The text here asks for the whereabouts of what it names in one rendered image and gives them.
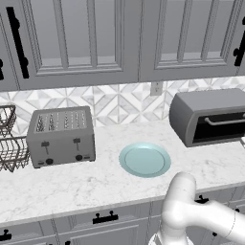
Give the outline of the grey toaster oven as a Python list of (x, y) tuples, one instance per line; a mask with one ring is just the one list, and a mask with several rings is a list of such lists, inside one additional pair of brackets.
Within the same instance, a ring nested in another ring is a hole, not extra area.
[(245, 112), (245, 92), (238, 89), (220, 89), (177, 93), (169, 108), (169, 123), (186, 147), (213, 145), (239, 141), (241, 138), (204, 143), (193, 142), (199, 117)]

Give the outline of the black glass toaster oven door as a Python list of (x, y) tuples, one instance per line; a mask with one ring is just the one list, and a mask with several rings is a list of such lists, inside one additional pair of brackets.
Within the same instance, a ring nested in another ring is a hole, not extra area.
[(207, 115), (199, 117), (193, 137), (193, 142), (197, 144), (243, 137), (245, 135), (245, 122), (214, 126), (209, 125), (204, 121), (206, 117), (209, 117), (210, 120), (213, 122), (238, 120), (242, 118), (243, 114), (245, 114), (245, 112)]

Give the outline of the grey drawer front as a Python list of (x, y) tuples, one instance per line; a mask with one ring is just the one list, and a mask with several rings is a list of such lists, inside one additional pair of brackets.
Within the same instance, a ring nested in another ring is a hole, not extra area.
[(203, 195), (204, 198), (215, 200), (238, 212), (245, 213), (245, 185), (239, 187), (225, 187), (219, 189), (200, 189), (194, 200)]
[(0, 228), (0, 235), (3, 234), (5, 230), (8, 230), (11, 234), (11, 240), (0, 241), (0, 245), (7, 245), (12, 242), (19, 242), (55, 234), (51, 220), (6, 226)]
[[(56, 231), (59, 234), (67, 233), (75, 230), (82, 230), (91, 227), (97, 227), (98, 225), (109, 225), (119, 223), (123, 221), (136, 220), (140, 218), (147, 218), (149, 215), (150, 203), (134, 204), (129, 206), (110, 208), (107, 210), (78, 213), (73, 215), (66, 214), (63, 217), (55, 218)], [(92, 219), (99, 213), (101, 216), (107, 216), (110, 211), (119, 216), (116, 221), (105, 222), (100, 224), (94, 224)]]

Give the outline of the grey four-slot toaster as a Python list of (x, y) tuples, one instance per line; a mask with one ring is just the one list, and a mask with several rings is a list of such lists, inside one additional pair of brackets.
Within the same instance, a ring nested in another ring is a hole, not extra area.
[(90, 107), (35, 110), (26, 142), (34, 168), (95, 161)]

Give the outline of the white wall outlet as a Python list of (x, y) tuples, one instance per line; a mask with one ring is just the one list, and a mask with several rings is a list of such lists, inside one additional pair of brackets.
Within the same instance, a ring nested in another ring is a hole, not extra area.
[(161, 96), (163, 93), (163, 83), (161, 81), (152, 81), (150, 87), (151, 96)]

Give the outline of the grey wall cupboard door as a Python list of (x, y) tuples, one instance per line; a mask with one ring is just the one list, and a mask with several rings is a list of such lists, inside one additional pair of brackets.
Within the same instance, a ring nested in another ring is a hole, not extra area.
[(142, 81), (234, 77), (245, 0), (144, 0)]
[(0, 0), (0, 58), (3, 61), (4, 79), (0, 80), (0, 92), (17, 91), (19, 83), (11, 55), (7, 31), (4, 25), (5, 0)]
[[(30, 77), (24, 79), (6, 7), (13, 7)], [(19, 88), (138, 80), (140, 0), (5, 0), (4, 25)]]

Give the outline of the light blue plate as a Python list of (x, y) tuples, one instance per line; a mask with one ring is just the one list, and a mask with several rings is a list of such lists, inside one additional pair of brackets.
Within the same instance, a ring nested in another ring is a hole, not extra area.
[(168, 153), (161, 146), (151, 143), (127, 145), (119, 155), (119, 162), (128, 173), (143, 178), (161, 176), (171, 165)]

